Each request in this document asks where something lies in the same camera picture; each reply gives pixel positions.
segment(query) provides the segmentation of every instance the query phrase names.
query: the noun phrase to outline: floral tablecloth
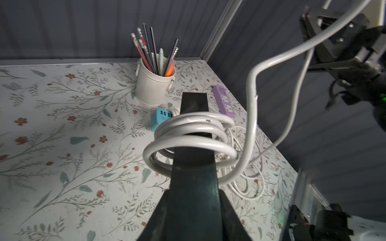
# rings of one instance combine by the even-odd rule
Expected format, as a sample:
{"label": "floral tablecloth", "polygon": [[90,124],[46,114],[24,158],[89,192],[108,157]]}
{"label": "floral tablecloth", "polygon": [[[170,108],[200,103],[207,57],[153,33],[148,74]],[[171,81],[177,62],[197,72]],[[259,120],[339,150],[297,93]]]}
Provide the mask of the floral tablecloth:
{"label": "floral tablecloth", "polygon": [[[212,86],[223,83],[208,64],[178,61],[176,67],[160,107],[179,106],[184,91],[205,92],[210,111],[218,112]],[[169,179],[142,160],[153,140],[154,108],[135,97],[135,69],[134,62],[0,67],[1,240],[129,241],[140,235]],[[227,93],[235,122],[245,126],[246,111]],[[260,148],[271,144],[260,129],[256,139]],[[297,173],[277,149],[262,161],[266,190],[259,201],[221,188],[253,240],[276,240]],[[261,179],[254,185],[260,190]]]}

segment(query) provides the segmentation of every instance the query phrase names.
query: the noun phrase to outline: power outlet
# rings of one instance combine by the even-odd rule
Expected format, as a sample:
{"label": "power outlet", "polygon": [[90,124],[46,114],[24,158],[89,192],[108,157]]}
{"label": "power outlet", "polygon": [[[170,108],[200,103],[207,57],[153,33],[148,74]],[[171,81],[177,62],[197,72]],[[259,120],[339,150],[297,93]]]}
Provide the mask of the power outlet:
{"label": "power outlet", "polygon": [[232,104],[229,101],[227,92],[225,91],[224,87],[221,85],[214,86],[213,95],[215,96],[220,113],[229,117],[233,117],[235,112],[233,111]]}

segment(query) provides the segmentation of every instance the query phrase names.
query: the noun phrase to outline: metal frame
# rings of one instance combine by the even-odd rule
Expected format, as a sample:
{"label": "metal frame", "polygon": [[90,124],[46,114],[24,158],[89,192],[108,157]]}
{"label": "metal frame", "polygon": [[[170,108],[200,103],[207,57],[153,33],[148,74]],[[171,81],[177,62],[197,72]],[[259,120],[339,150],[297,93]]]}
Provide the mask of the metal frame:
{"label": "metal frame", "polygon": [[[64,64],[103,64],[137,62],[139,58],[112,59],[1,59],[0,67],[34,66],[34,65],[64,65]],[[178,57],[179,60],[201,60],[200,57]]]}
{"label": "metal frame", "polygon": [[232,21],[233,16],[236,14],[241,3],[242,0],[229,0],[228,4],[226,5],[224,12],[222,13],[212,34],[210,35],[207,43],[205,44],[204,49],[200,54],[200,57],[206,62],[208,62],[210,56],[212,56],[213,51],[218,45],[218,42],[221,40],[225,30]]}

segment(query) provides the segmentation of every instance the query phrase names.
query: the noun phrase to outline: corrugated wall panel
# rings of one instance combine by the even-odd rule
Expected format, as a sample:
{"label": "corrugated wall panel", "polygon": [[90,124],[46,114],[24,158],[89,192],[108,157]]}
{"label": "corrugated wall panel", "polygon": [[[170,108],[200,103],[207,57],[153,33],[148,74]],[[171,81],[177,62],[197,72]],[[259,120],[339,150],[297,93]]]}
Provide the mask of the corrugated wall panel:
{"label": "corrugated wall panel", "polygon": [[0,58],[139,57],[131,32],[145,22],[156,47],[198,57],[228,0],[3,0]]}
{"label": "corrugated wall panel", "polygon": [[[304,7],[323,2],[243,1],[208,63],[244,107],[248,71],[301,43],[299,19]],[[344,12],[350,4],[351,0],[332,1],[330,9]],[[303,59],[298,56],[257,77],[258,124],[271,140],[286,124]],[[326,111],[332,80],[326,73],[306,75],[293,128],[278,148],[328,201],[341,203],[352,215],[386,221],[386,212],[379,212],[386,202],[379,192],[386,184],[386,133],[376,124],[369,103],[347,106],[337,99]]]}

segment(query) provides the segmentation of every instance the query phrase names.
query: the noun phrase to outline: pencil holder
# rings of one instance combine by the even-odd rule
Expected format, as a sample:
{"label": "pencil holder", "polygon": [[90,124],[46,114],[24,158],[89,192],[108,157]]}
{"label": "pencil holder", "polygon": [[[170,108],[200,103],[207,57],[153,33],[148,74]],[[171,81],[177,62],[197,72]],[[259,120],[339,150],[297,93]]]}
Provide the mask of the pencil holder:
{"label": "pencil holder", "polygon": [[162,77],[149,71],[145,67],[142,59],[140,59],[139,62],[139,69],[137,69],[135,73],[135,75],[138,76],[135,96],[140,102],[148,106],[162,104],[166,92],[170,89],[175,80],[176,68],[173,67],[171,76]]}

